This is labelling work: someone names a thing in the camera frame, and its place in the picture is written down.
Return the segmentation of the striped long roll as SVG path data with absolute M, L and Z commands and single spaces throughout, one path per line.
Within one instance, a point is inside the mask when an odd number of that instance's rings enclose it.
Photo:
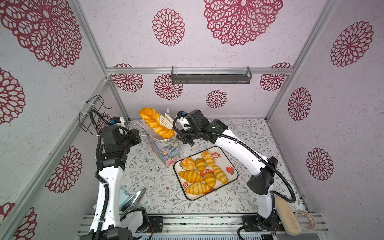
M 226 174 L 222 171 L 222 169 L 219 166 L 217 166 L 217 165 L 213 166 L 213 173 L 215 175 L 215 178 L 217 180 L 219 180 L 221 183 L 223 183 L 223 184 L 228 183 L 229 180 L 228 180 Z

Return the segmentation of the long twisted bread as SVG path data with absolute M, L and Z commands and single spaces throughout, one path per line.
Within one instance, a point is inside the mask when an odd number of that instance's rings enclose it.
M 170 130 L 161 124 L 161 115 L 155 109 L 143 108 L 139 111 L 139 114 L 145 123 L 162 138 L 169 139 L 175 135 L 174 130 Z

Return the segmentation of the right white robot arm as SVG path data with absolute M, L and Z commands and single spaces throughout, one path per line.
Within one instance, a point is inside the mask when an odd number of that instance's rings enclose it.
M 219 120 L 209 122 L 207 118 L 194 120 L 191 117 L 178 116 L 173 122 L 173 128 L 184 144 L 194 139 L 203 139 L 223 148 L 244 164 L 252 174 L 247 186 L 256 194 L 259 216 L 268 219 L 274 215 L 277 194 L 273 183 L 274 176 L 278 173 L 278 161 L 275 157 L 267 158 L 257 153 Z

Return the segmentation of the floral paper bag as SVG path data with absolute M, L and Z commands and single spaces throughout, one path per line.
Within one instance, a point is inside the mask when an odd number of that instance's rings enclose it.
M 135 129 L 137 126 L 140 126 L 145 131 L 145 133 L 140 134 L 140 136 L 147 138 L 151 149 L 167 168 L 171 167 L 175 162 L 181 159 L 181 146 L 176 136 L 169 139 L 163 139 L 150 129 L 144 120 L 133 124 Z

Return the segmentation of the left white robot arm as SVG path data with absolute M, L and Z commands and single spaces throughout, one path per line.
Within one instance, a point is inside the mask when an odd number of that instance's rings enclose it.
M 98 133 L 96 152 L 99 192 L 95 215 L 89 233 L 81 240 L 134 240 L 136 232 L 150 226 L 144 208 L 120 213 L 121 181 L 130 148 L 141 142 L 137 129 L 113 125 Z

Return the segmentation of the small twisted bread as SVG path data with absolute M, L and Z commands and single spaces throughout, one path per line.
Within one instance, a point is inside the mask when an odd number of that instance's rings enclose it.
M 203 152 L 202 157 L 203 157 L 204 161 L 206 162 L 207 167 L 213 167 L 216 164 L 216 160 L 213 158 L 210 151 Z

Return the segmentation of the steel tongs with cream tips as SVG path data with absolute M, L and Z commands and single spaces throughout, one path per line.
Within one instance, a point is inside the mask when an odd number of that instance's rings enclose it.
M 172 130 L 174 119 L 169 115 L 170 110 L 167 108 L 167 112 L 164 115 L 160 115 L 160 124 L 165 128 Z

